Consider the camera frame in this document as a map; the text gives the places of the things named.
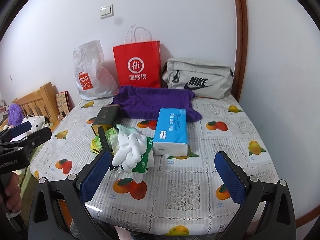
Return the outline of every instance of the orange fruit print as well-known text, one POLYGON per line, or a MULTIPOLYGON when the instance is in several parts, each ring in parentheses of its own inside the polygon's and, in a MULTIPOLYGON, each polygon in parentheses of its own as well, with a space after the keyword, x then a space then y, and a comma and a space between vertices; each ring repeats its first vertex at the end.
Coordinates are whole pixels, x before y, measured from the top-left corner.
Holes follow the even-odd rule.
POLYGON ((117 193, 120 194, 125 194, 129 192, 130 189, 130 182, 126 184, 118 184, 120 181, 124 181, 123 179, 118 179, 114 184, 113 184, 113 190, 117 193))
POLYGON ((147 184, 144 181, 136 183, 131 178, 119 179, 113 184, 113 190, 120 194, 129 192, 134 199, 140 200, 147 193, 147 184))
POLYGON ((206 128, 208 130, 217 130, 217 129, 219 129, 221 131, 228 131, 228 126, 224 122, 221 122, 221 121, 208 122, 208 123, 205 124, 205 126, 206 126, 206 128))
POLYGON ((227 187, 224 184, 217 188, 216 197, 219 200, 225 200, 231 197, 227 187))
POLYGON ((55 167, 59 170, 62 169, 63 174, 67 175, 72 169, 72 161, 62 159, 56 162, 55 167))
POLYGON ((155 130, 157 126, 157 120, 144 120, 144 121, 138 122, 137 126, 139 128, 149 127, 150 129, 155 130))
POLYGON ((87 123, 93 123, 95 119, 96 119, 95 117, 90 118, 89 120, 87 120, 87 123))

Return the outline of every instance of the white gloves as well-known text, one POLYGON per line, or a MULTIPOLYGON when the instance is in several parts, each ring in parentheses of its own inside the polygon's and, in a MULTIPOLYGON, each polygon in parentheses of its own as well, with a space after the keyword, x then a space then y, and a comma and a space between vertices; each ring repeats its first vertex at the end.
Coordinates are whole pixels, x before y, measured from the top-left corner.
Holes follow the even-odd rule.
POLYGON ((118 134, 119 150, 112 160, 113 166, 122 165, 126 173, 131 173, 147 150, 147 137, 143 134, 131 133, 129 136, 118 134))

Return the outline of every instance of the wooden headboard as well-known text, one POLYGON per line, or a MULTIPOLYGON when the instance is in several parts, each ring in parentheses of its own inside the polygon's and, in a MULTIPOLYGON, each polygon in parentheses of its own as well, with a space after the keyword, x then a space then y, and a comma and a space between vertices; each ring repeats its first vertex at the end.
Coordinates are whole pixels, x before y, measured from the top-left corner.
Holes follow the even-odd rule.
POLYGON ((13 103, 22 107, 25 115, 42 115, 49 118, 50 122, 55 123, 58 120, 59 110, 55 97, 55 91, 51 82, 40 87, 22 98, 13 100, 13 103))

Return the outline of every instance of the purple plush toy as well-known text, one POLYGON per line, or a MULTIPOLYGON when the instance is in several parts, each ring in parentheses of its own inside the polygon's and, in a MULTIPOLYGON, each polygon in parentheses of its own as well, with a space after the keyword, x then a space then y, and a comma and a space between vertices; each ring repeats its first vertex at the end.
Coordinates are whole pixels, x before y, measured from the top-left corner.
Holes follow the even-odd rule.
POLYGON ((9 106, 9 118, 8 118, 8 124, 9 125, 13 125, 18 126, 19 124, 22 123, 23 119, 24 119, 24 114, 22 111, 21 106, 17 105, 17 104, 12 104, 11 106, 9 106))

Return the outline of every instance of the tissue package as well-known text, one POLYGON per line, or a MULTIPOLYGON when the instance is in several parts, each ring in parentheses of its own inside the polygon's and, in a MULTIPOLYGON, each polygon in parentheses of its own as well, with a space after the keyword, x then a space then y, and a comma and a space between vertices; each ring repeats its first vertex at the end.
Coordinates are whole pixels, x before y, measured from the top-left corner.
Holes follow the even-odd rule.
POLYGON ((188 136, 185 109, 160 109, 153 148, 156 155, 187 156, 188 136))

